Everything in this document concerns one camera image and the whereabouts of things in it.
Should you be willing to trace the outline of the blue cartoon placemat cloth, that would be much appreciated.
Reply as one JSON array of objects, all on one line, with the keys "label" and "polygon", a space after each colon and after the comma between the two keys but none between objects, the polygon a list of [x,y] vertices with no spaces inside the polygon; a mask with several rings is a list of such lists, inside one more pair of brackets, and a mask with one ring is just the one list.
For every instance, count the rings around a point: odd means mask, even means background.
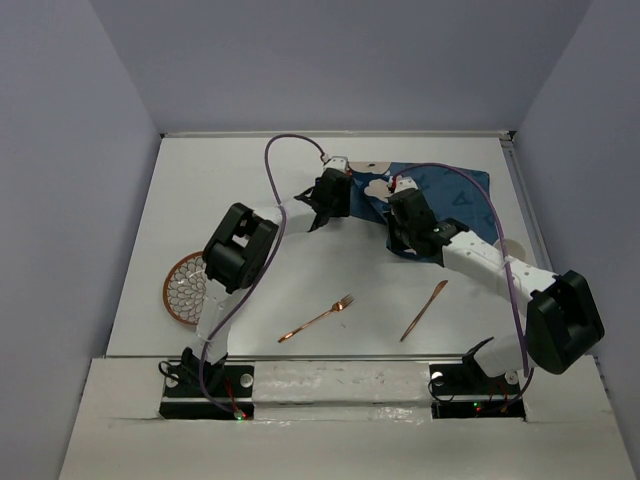
[{"label": "blue cartoon placemat cloth", "polygon": [[[385,213],[389,210],[389,178],[407,168],[408,164],[353,162],[350,167],[353,178],[350,215],[384,225]],[[466,169],[463,175],[459,175],[441,167],[422,167],[410,170],[407,175],[423,192],[437,219],[453,218],[489,243],[498,239],[492,210],[484,198],[490,187],[488,173]]]}]

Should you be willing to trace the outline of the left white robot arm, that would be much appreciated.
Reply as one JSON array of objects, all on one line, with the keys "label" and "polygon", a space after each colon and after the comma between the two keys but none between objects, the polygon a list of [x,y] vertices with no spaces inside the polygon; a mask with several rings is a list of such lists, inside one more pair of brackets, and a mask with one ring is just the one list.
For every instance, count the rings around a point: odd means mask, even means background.
[{"label": "left white robot arm", "polygon": [[284,203],[253,210],[233,204],[204,247],[206,294],[196,341],[181,355],[179,378],[212,396],[223,380],[231,318],[266,273],[286,235],[310,233],[350,214],[352,177],[326,167],[312,187]]}]

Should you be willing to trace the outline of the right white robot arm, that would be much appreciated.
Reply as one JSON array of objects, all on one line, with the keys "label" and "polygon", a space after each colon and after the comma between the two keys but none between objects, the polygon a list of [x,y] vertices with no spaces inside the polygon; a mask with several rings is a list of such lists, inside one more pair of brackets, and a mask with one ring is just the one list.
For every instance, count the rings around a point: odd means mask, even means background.
[{"label": "right white robot arm", "polygon": [[393,247],[478,282],[512,307],[515,334],[490,337],[465,354],[460,379],[468,390],[482,392],[499,376],[533,367],[560,375],[604,337],[589,284],[579,273],[539,269],[503,254],[457,220],[437,220],[407,179],[388,204]]}]

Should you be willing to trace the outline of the copper knife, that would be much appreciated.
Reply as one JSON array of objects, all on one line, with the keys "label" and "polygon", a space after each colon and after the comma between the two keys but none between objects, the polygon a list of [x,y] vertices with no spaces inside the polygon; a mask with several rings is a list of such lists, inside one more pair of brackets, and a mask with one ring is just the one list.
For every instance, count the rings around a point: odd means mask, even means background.
[{"label": "copper knife", "polygon": [[423,305],[421,310],[417,313],[417,315],[414,317],[414,319],[411,321],[409,326],[406,328],[406,330],[404,331],[404,333],[400,337],[400,340],[399,340],[400,343],[404,342],[405,339],[412,333],[412,331],[415,329],[415,327],[417,326],[417,324],[419,323],[421,318],[424,316],[426,311],[429,309],[429,307],[432,305],[434,300],[442,292],[442,290],[446,287],[447,284],[448,284],[448,280],[442,280],[435,286],[430,298]]}]

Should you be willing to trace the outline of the copper fork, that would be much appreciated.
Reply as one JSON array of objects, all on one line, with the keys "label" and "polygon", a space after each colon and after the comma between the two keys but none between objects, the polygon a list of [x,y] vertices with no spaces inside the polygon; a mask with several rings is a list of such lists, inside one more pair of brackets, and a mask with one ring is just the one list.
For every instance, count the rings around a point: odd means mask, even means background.
[{"label": "copper fork", "polygon": [[345,297],[343,297],[342,299],[340,299],[339,301],[335,302],[327,311],[321,313],[320,315],[314,317],[313,319],[309,320],[308,322],[304,323],[303,325],[295,328],[294,330],[286,333],[285,335],[283,335],[282,337],[280,337],[278,339],[279,343],[283,343],[285,341],[288,341],[289,339],[291,339],[292,337],[294,337],[295,335],[297,335],[298,333],[302,332],[303,330],[309,328],[311,325],[313,325],[314,323],[318,322],[319,320],[330,316],[332,314],[335,313],[340,313],[341,311],[343,311],[344,309],[346,309],[347,307],[349,307],[354,301],[354,297],[351,294],[346,295]]}]

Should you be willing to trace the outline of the white mug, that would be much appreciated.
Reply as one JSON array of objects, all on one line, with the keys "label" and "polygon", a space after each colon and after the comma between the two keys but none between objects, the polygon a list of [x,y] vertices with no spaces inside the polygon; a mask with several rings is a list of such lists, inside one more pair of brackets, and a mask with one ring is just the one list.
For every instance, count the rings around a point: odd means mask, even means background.
[{"label": "white mug", "polygon": [[[505,238],[503,243],[506,246],[506,252],[509,256],[516,258],[522,262],[525,262],[527,260],[526,250],[519,242],[513,239]],[[500,240],[497,240],[494,243],[494,247],[497,250],[501,250],[503,243]]]}]

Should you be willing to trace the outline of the floral patterned plate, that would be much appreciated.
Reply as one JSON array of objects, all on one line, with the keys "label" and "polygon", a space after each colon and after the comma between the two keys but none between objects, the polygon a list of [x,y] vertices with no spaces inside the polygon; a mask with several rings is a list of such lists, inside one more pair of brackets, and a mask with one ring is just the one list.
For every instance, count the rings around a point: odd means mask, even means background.
[{"label": "floral patterned plate", "polygon": [[206,300],[206,281],[202,251],[183,257],[169,270],[162,287],[162,301],[176,322],[197,326]]}]

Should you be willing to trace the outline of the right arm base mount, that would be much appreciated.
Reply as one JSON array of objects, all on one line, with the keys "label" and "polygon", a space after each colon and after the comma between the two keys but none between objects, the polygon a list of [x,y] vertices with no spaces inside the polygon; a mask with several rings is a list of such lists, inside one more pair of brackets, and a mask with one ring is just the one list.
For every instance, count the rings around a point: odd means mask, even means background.
[{"label": "right arm base mount", "polygon": [[518,379],[475,377],[463,363],[432,364],[429,374],[427,387],[436,420],[526,418]]}]

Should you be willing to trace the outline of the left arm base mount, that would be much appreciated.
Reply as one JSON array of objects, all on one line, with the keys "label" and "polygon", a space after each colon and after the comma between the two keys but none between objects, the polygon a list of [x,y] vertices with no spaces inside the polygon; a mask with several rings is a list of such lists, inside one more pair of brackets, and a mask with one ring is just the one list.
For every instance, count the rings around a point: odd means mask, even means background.
[{"label": "left arm base mount", "polygon": [[162,418],[220,421],[253,418],[253,364],[227,363],[207,386],[208,396],[201,390],[197,367],[189,371],[178,361],[159,362],[158,369],[164,377],[159,406]]}]

